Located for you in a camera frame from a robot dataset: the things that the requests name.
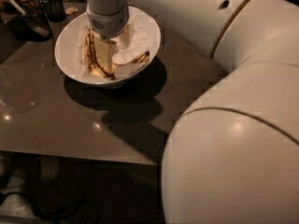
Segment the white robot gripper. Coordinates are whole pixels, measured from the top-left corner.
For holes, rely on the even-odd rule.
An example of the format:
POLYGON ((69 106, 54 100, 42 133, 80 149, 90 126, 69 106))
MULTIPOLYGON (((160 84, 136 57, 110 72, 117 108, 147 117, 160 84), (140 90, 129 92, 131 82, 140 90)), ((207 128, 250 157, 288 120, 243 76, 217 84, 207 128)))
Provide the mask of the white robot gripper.
MULTIPOLYGON (((129 21, 129 8, 125 6, 120 11, 102 15, 91 10, 87 6, 87 15, 91 27, 96 33, 104 38, 113 38, 119 35, 119 42, 128 46, 130 42, 130 25, 129 21)), ((112 55, 116 48, 116 42, 111 39, 94 39, 94 48, 96 51, 96 59, 99 65, 106 71, 112 70, 112 55)))

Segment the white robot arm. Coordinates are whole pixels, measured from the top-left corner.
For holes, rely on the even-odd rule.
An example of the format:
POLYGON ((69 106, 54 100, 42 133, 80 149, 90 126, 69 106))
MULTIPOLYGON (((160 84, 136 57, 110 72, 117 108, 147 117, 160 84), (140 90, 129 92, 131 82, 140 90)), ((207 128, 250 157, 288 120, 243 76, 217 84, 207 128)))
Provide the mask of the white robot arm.
POLYGON ((121 31, 125 4, 225 69, 169 135, 167 224, 299 224, 298 7, 285 0, 87 0, 93 27, 121 31))

